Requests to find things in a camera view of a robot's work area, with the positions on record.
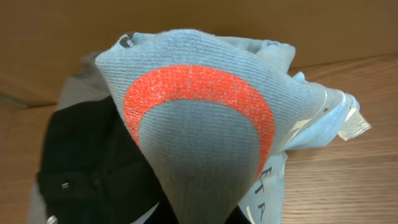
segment brown cardboard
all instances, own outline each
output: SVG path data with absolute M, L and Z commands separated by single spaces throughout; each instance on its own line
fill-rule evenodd
M 56 102 L 80 57 L 130 31 L 180 27 L 294 45 L 294 67 L 398 52 L 396 0 L 7 1 L 0 7 L 0 94 Z

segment clothing pile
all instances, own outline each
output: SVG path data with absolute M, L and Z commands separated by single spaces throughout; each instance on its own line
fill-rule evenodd
M 188 29 L 90 55 L 47 131 L 47 223 L 281 223 L 285 151 L 370 128 L 352 95 L 288 76 L 294 55 Z

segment knit fabric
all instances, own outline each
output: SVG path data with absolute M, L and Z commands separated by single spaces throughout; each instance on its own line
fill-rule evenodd
M 280 222 L 284 150 L 328 144 L 356 102 L 289 77 L 294 52 L 171 30 L 124 35 L 96 58 L 180 223 L 223 223 L 239 202 L 252 223 Z

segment black garment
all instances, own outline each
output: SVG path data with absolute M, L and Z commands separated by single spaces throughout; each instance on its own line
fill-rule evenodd
M 111 97 L 53 114 L 37 174 L 47 216 L 60 224 L 178 223 Z M 239 207 L 227 223 L 249 223 Z

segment orange stripe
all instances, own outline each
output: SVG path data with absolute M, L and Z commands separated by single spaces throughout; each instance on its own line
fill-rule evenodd
M 266 163 L 274 117 L 265 99 L 250 84 L 230 73 L 200 65 L 172 65 L 158 68 L 138 78 L 124 99 L 124 120 L 139 145 L 139 124 L 156 105 L 173 100 L 203 100 L 219 103 L 245 115 L 260 140 L 257 177 Z

